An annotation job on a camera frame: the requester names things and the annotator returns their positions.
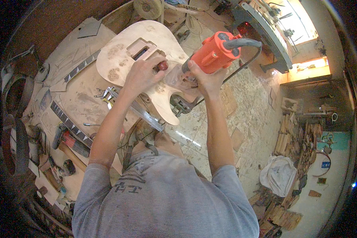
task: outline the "wooden hammer handle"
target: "wooden hammer handle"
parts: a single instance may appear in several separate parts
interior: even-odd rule
[[[62,150],[71,161],[78,166],[83,172],[86,171],[86,165],[74,154],[74,152],[63,142],[60,143],[58,149]]]

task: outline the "hand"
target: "hand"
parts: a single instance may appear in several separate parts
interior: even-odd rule
[[[162,61],[167,61],[167,59],[158,56],[149,60],[135,61],[127,74],[123,90],[137,97],[140,93],[152,87],[165,76],[164,71],[154,74],[153,68]]]
[[[190,72],[195,75],[197,79],[198,90],[205,98],[219,96],[227,69],[222,68],[213,74],[206,74],[193,60],[188,62],[188,67]]]

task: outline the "wooden guitar body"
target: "wooden guitar body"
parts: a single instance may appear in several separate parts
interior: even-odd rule
[[[123,86],[135,60],[147,60],[159,54],[168,60],[169,67],[165,75],[177,64],[182,65],[188,59],[167,27],[156,21],[140,21],[124,29],[102,48],[96,67],[105,80]],[[171,95],[180,94],[189,102],[193,102],[195,98],[165,84],[164,80],[144,93],[149,96],[162,119],[171,125],[180,123],[171,111]]]

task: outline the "floor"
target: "floor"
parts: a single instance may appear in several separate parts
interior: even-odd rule
[[[200,22],[199,34],[191,33],[180,45],[187,55],[201,46],[201,42],[212,32]],[[182,27],[179,32],[188,28]],[[262,72],[258,63],[260,56],[248,69],[243,69],[226,84],[229,84],[237,101],[238,108],[226,118],[229,134],[238,128],[243,134],[243,142],[239,150],[234,150],[236,167],[239,167],[239,179],[248,198],[258,189],[260,169],[267,163],[267,159],[274,150],[282,111],[280,108],[281,96],[279,84],[286,82],[287,78],[276,70]],[[238,68],[237,61],[229,67],[228,75]],[[268,103],[271,88],[277,95],[273,106]],[[171,137],[180,142],[182,151],[187,159],[211,180],[209,161],[207,158],[207,116],[205,103],[195,107],[190,114],[179,117],[178,126],[166,126],[166,131]]]

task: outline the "white cloth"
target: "white cloth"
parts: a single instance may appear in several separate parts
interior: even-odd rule
[[[259,175],[260,183],[279,197],[287,196],[296,175],[294,163],[282,155],[270,155]]]

